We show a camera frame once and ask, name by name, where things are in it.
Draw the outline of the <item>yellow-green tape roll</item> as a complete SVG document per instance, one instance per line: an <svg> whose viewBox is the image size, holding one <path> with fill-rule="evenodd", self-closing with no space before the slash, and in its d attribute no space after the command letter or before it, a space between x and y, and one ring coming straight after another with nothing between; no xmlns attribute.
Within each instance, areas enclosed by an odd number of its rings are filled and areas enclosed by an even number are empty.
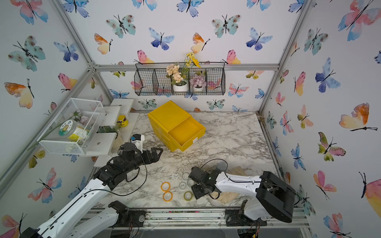
<svg viewBox="0 0 381 238"><path fill-rule="evenodd" d="M186 191L183 195L185 201L191 201L193 198L193 194L191 191Z"/></svg>

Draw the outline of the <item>yellow top drawer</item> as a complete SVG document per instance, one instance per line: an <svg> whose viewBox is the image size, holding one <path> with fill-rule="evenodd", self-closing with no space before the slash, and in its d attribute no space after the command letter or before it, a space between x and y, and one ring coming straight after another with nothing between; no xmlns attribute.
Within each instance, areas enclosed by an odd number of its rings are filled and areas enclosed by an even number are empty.
<svg viewBox="0 0 381 238"><path fill-rule="evenodd" d="M173 152L179 149L184 152L201 139L205 131L206 128L202 124L193 117L189 117L169 131L168 136L172 146L170 150Z"/></svg>

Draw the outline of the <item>yellow drawer cabinet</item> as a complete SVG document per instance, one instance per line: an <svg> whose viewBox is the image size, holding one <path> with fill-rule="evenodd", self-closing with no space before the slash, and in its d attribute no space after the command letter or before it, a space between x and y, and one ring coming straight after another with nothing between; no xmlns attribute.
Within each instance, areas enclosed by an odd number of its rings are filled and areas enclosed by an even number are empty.
<svg viewBox="0 0 381 238"><path fill-rule="evenodd" d="M171 100L148 114L155 135L171 152L177 150L178 146L170 140L169 132L189 117L191 115L188 112Z"/></svg>

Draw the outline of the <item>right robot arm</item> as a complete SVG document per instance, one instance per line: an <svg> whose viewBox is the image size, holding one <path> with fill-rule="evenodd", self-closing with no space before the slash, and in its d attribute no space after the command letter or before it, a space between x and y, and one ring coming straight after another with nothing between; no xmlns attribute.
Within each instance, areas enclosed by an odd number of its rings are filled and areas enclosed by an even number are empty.
<svg viewBox="0 0 381 238"><path fill-rule="evenodd" d="M291 223L295 206L295 189L272 172L261 176L239 176L223 171L210 173L193 167L189 178L194 182L191 190L196 199L213 192L233 192L252 198L243 205L243 215L255 221L271 216L281 222Z"/></svg>

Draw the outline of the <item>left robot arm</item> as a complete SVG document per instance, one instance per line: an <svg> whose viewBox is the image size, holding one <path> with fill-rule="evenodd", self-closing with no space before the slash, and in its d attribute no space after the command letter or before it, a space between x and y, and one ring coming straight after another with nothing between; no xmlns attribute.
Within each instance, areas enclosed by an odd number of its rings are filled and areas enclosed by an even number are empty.
<svg viewBox="0 0 381 238"><path fill-rule="evenodd" d="M79 224L91 208L108 193L112 193L122 181L127 181L129 172L156 163L163 153L162 148L139 150L141 141L128 142L120 146L118 155L95 173L85 188L63 209L37 229L27 228L22 238L92 238L118 222L128 220L128 208L115 201L99 215Z"/></svg>

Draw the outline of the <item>clear tape roll right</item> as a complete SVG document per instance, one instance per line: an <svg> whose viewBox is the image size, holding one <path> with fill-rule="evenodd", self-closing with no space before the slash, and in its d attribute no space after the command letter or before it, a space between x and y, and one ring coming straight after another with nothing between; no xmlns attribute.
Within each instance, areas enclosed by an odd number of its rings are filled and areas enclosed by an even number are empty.
<svg viewBox="0 0 381 238"><path fill-rule="evenodd" d="M192 186L194 185L194 181L191 180L191 179L189 179L189 180L187 181L187 184L188 184L189 187L192 187Z"/></svg>

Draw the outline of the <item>clear tape roll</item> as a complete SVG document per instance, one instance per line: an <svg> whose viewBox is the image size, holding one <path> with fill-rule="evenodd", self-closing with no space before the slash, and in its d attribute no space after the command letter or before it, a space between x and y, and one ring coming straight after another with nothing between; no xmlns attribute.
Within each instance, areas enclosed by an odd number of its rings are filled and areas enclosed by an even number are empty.
<svg viewBox="0 0 381 238"><path fill-rule="evenodd" d="M185 182L181 182L179 183L178 188L180 191L185 191L187 189L187 184Z"/></svg>
<svg viewBox="0 0 381 238"><path fill-rule="evenodd" d="M187 181L187 184L188 184L189 187L192 187L192 186L194 185L194 181L191 180L191 179L189 179L189 180Z"/></svg>
<svg viewBox="0 0 381 238"><path fill-rule="evenodd" d="M190 178L189 178L189 173L188 172L184 172L183 174L182 174L182 179L183 180L189 180Z"/></svg>

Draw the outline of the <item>clear tape roll top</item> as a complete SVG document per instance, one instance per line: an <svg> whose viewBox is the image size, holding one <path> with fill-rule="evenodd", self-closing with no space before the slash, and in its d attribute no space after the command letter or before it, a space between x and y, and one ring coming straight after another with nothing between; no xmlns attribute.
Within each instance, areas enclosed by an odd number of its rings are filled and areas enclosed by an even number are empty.
<svg viewBox="0 0 381 238"><path fill-rule="evenodd" d="M188 172L184 172L183 174L182 174L182 179L183 180L189 180L190 178L189 178L189 173Z"/></svg>

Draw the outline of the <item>clear tape roll left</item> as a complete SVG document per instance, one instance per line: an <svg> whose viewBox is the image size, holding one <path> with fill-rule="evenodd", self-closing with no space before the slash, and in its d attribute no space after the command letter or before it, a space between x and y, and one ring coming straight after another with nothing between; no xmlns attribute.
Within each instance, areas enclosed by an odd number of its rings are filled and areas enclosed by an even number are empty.
<svg viewBox="0 0 381 238"><path fill-rule="evenodd" d="M178 188L180 191L185 191L187 189L187 184L185 182L181 182L179 183Z"/></svg>

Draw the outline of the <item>orange tape roll upper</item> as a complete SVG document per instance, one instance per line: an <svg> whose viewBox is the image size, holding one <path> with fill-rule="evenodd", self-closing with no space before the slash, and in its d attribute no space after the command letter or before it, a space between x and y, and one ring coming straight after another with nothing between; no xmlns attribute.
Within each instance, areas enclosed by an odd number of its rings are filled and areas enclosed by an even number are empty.
<svg viewBox="0 0 381 238"><path fill-rule="evenodd" d="M163 192L167 192L171 189L171 184L167 181L163 182L162 185L161 185L161 190Z"/></svg>

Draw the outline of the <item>orange tape roll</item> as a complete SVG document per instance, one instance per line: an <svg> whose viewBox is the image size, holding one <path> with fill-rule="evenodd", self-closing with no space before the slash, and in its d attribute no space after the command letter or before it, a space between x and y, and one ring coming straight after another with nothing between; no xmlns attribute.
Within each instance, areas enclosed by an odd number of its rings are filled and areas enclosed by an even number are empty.
<svg viewBox="0 0 381 238"><path fill-rule="evenodd" d="M162 185L161 185L161 190L163 192L167 192L171 189L171 184L167 181L163 182Z"/></svg>
<svg viewBox="0 0 381 238"><path fill-rule="evenodd" d="M173 199L173 194L172 194L171 191L164 192L164 194L163 194L163 200L165 202L170 202L172 199Z"/></svg>

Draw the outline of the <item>orange tape roll lower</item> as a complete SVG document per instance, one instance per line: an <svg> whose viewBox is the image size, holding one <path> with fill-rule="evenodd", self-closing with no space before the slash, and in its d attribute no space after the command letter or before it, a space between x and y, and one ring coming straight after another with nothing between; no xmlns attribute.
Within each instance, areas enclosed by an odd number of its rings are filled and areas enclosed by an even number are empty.
<svg viewBox="0 0 381 238"><path fill-rule="evenodd" d="M172 199L173 199L173 194L172 194L171 191L164 192L164 194L163 194L163 200L165 202L170 202Z"/></svg>

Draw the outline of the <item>cream work glove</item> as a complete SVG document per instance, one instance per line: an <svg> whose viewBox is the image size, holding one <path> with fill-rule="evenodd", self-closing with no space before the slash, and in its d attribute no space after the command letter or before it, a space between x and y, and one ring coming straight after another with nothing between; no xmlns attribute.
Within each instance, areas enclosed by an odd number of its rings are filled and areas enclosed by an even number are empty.
<svg viewBox="0 0 381 238"><path fill-rule="evenodd" d="M245 171L240 167L236 166L232 169L229 169L228 174L233 175L239 175L239 176L246 176ZM230 203L235 200L239 196L238 193L234 192L222 192L220 193L220 196L217 199L209 198L209 201L211 204L217 206L217 205L230 205Z"/></svg>

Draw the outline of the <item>white stepped shelf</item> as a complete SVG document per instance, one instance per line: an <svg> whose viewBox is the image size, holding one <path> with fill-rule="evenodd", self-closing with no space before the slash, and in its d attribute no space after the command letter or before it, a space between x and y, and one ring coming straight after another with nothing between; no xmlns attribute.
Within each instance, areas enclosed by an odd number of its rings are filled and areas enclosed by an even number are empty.
<svg viewBox="0 0 381 238"><path fill-rule="evenodd" d="M117 156L119 147L129 142L139 114L133 113L133 99L114 99L104 107L100 116L98 132L90 140L87 157L95 159L94 167L101 168Z"/></svg>

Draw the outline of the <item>yellow toy figure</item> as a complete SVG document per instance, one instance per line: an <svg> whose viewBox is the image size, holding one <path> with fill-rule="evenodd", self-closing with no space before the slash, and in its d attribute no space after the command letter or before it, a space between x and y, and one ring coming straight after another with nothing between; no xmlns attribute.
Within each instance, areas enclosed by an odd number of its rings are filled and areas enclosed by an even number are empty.
<svg viewBox="0 0 381 238"><path fill-rule="evenodd" d="M124 128L129 124L129 121L125 115L119 115L117 119L117 125L119 128Z"/></svg>

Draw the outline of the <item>round jar colourful lid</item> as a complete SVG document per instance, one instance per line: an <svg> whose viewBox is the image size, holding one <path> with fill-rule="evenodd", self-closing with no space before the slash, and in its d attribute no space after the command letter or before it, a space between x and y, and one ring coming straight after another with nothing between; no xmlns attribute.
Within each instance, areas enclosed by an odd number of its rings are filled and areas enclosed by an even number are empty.
<svg viewBox="0 0 381 238"><path fill-rule="evenodd" d="M85 141L88 134L89 130L74 120L65 121L59 128L59 136L73 142Z"/></svg>

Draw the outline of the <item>white pot peach flowers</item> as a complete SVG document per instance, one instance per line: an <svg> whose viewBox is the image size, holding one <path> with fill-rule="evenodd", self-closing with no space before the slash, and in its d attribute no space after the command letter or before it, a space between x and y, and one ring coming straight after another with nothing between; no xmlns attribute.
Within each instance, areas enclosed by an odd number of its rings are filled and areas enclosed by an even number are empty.
<svg viewBox="0 0 381 238"><path fill-rule="evenodd" d="M189 90L189 83L185 74L182 73L179 64L170 64L166 67L167 77L171 80L173 91L185 93Z"/></svg>

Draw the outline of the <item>clear mesh box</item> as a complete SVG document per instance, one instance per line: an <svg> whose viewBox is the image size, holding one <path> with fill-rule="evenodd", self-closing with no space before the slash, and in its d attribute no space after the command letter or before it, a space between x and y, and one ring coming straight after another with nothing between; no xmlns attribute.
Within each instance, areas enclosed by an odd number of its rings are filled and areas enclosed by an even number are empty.
<svg viewBox="0 0 381 238"><path fill-rule="evenodd" d="M84 156L104 116L101 101L70 98L37 142L50 153Z"/></svg>

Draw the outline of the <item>white pot purple flowers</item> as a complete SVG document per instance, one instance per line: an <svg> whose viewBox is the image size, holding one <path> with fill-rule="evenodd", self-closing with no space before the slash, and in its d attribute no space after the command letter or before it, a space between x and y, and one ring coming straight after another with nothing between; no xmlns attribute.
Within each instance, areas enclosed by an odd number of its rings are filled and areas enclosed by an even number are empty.
<svg viewBox="0 0 381 238"><path fill-rule="evenodd" d="M207 86L205 78L197 74L191 78L190 84L195 92L202 92Z"/></svg>

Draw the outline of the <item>aluminium front rail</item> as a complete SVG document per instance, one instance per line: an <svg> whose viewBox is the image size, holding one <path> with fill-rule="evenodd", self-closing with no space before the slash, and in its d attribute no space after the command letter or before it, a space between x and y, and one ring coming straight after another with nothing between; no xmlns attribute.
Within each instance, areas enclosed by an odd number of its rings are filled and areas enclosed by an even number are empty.
<svg viewBox="0 0 381 238"><path fill-rule="evenodd" d="M238 207L231 208L151 208L151 209L136 209L146 210L147 215L143 224L143 229L228 229L228 228L255 228L256 226L243 227L227 227L224 219L226 209L239 209ZM307 217L301 208L296 208L293 213L291 223L281 222L271 216L262 217L267 221L267 226L259 226L260 228L309 228Z"/></svg>

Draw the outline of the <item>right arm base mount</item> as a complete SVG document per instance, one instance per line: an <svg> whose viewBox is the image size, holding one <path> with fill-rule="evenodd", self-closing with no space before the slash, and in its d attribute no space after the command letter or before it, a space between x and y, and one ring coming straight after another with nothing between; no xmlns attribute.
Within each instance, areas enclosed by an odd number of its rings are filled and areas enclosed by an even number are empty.
<svg viewBox="0 0 381 238"><path fill-rule="evenodd" d="M244 215L244 206L247 204L248 200L244 200L241 204L240 209L226 209L224 219L226 221L227 227L243 227L243 226L267 226L267 221L261 218L257 220L252 220L251 218Z"/></svg>

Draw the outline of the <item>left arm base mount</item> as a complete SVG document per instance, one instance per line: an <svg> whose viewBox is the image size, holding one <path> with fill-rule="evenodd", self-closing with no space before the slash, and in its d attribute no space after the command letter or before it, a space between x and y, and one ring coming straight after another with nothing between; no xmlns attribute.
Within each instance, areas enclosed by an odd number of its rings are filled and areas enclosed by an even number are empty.
<svg viewBox="0 0 381 238"><path fill-rule="evenodd" d="M117 221L112 226L114 227L130 227L130 228L141 228L143 227L144 221L146 219L146 210L136 210L128 208L120 201L111 202L108 205L117 213Z"/></svg>

